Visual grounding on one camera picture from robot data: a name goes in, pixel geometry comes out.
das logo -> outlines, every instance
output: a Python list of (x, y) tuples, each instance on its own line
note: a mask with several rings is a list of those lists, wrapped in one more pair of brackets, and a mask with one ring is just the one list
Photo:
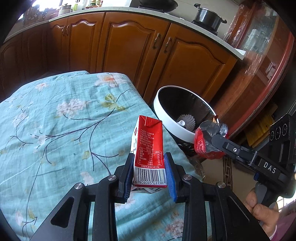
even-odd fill
[(272, 165), (270, 165), (268, 162), (264, 163), (264, 168), (267, 168), (269, 171), (271, 171), (272, 173), (276, 172), (276, 168), (274, 168)]

cabinet door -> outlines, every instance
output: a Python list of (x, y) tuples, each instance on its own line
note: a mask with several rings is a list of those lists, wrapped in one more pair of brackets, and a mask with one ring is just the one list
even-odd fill
[(65, 56), (68, 71), (86, 70), (95, 73), (105, 13), (88, 13), (68, 18)]
[(131, 13), (106, 13), (96, 71), (126, 74), (143, 96), (169, 22)]
[(22, 53), (27, 83), (39, 79), (47, 72), (46, 27), (46, 24), (42, 24), (22, 34)]
[(67, 18), (58, 19), (49, 22), (47, 29), (47, 65), (48, 71), (60, 74), (66, 71), (65, 54), (63, 53), (63, 42)]
[(148, 82), (144, 100), (157, 90), (177, 85), (209, 102), (228, 76), (235, 57), (213, 40), (182, 26), (171, 24)]
[(0, 99), (8, 98), (26, 83), (22, 60), (22, 34), (8, 40), (0, 48)]

red snack package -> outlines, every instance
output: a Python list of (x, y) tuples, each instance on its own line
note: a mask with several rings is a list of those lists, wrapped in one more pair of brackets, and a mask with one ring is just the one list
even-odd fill
[(225, 155), (224, 152), (212, 146), (212, 136), (219, 134), (228, 139), (228, 127), (226, 124), (215, 123), (206, 120), (200, 124), (195, 131), (194, 149), (197, 154), (206, 159), (220, 159)]
[(135, 126), (131, 152), (135, 154), (133, 186), (149, 193), (166, 188), (161, 120), (140, 115)]

metal drawer pull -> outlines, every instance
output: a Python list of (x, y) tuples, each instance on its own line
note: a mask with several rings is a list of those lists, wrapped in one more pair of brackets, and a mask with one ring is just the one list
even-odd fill
[(156, 38), (155, 38), (155, 40), (154, 40), (154, 44), (153, 44), (153, 46), (152, 46), (153, 49), (156, 49), (155, 45), (156, 45), (156, 42), (157, 42), (157, 39), (158, 39), (158, 38), (160, 38), (160, 33), (157, 34), (157, 36), (156, 36)]
[(63, 34), (63, 36), (65, 36), (64, 30), (65, 30), (65, 26), (62, 28), (62, 34)]
[(67, 28), (66, 28), (66, 34), (67, 34), (67, 35), (69, 35), (68, 29), (69, 29), (69, 25), (68, 25)]
[(167, 42), (166, 45), (165, 45), (165, 50), (163, 51), (164, 53), (167, 52), (166, 49), (167, 49), (168, 44), (170, 43), (170, 41), (172, 41), (172, 38), (171, 38), (171, 37), (168, 38), (168, 42)]

metal bolt head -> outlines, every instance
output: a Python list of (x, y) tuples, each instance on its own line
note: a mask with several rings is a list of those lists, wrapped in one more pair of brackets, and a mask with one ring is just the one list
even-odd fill
[(75, 187), (75, 189), (81, 189), (81, 188), (83, 188), (83, 183), (76, 183), (75, 185), (74, 185), (74, 187)]
[(108, 176), (109, 181), (114, 181), (117, 177), (115, 175)]
[(224, 182), (218, 182), (218, 187), (220, 188), (225, 188), (226, 187), (226, 184)]
[(189, 180), (192, 179), (192, 176), (189, 175), (189, 174), (185, 174), (185, 175), (183, 176), (183, 178), (184, 178), (185, 180), (189, 181)]

